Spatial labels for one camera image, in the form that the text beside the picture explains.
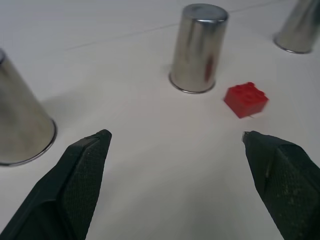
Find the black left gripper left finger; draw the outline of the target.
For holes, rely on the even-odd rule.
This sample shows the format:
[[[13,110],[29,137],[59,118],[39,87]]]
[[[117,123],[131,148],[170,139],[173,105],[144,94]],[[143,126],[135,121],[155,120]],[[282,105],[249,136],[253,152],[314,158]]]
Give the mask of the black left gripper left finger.
[[[112,134],[102,129],[68,146],[32,188],[2,240],[84,240],[100,195]]]

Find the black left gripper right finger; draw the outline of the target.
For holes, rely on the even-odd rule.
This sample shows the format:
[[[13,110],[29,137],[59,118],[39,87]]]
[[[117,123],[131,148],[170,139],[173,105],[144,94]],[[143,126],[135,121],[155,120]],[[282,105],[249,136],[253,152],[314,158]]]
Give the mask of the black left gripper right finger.
[[[297,144],[257,131],[242,142],[255,188],[285,240],[320,238],[320,169]]]

